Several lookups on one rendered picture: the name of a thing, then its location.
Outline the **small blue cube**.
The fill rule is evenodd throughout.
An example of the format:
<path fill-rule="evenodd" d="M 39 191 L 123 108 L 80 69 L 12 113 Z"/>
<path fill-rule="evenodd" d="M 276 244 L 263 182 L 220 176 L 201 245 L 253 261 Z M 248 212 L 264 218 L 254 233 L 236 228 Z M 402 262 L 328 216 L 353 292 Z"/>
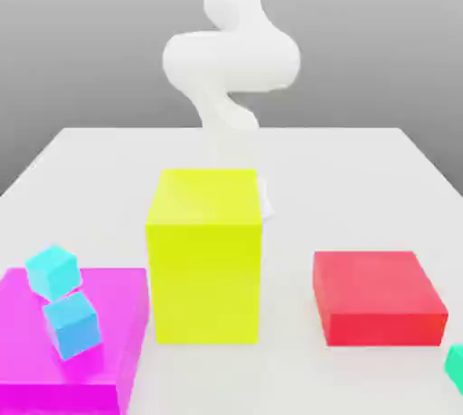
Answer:
<path fill-rule="evenodd" d="M 43 316 L 52 345 L 63 361 L 101 343 L 97 311 L 82 292 L 43 306 Z"/>

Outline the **large red box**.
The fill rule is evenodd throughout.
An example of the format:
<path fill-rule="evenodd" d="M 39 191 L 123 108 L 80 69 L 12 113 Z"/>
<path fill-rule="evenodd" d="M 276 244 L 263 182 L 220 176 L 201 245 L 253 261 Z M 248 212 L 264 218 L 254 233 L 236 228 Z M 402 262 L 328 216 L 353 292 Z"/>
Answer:
<path fill-rule="evenodd" d="M 449 312 L 411 251 L 317 251 L 312 284 L 329 346 L 439 346 Z"/>

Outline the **small green cube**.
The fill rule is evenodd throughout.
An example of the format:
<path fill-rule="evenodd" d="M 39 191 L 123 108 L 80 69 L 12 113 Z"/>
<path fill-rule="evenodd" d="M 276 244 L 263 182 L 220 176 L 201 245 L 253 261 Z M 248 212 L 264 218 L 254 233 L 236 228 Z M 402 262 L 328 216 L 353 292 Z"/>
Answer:
<path fill-rule="evenodd" d="M 449 348 L 444 370 L 463 395 L 463 344 L 453 344 Z"/>

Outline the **small cyan cube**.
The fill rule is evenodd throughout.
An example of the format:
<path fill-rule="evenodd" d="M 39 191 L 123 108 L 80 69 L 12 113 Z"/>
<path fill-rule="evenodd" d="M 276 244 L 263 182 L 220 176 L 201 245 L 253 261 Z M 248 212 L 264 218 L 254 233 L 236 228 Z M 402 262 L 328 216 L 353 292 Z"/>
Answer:
<path fill-rule="evenodd" d="M 31 290 L 48 302 L 65 297 L 82 283 L 76 255 L 59 246 L 28 259 L 25 268 Z"/>

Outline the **large yellow box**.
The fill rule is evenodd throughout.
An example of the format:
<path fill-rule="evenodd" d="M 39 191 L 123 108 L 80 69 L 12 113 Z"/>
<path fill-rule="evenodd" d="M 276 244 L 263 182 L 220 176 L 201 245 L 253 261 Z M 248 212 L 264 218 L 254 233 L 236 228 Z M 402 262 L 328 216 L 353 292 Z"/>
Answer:
<path fill-rule="evenodd" d="M 165 169 L 146 219 L 156 340 L 259 340 L 262 218 L 253 169 Z"/>

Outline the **large magenta box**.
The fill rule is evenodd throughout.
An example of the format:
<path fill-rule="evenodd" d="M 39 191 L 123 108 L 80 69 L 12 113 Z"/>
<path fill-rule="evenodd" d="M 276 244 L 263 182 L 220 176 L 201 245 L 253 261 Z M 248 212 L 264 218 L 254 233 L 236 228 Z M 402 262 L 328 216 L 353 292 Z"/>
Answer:
<path fill-rule="evenodd" d="M 102 343 L 68 361 L 25 270 L 0 279 L 0 415 L 126 415 L 149 317 L 144 269 L 83 269 Z"/>

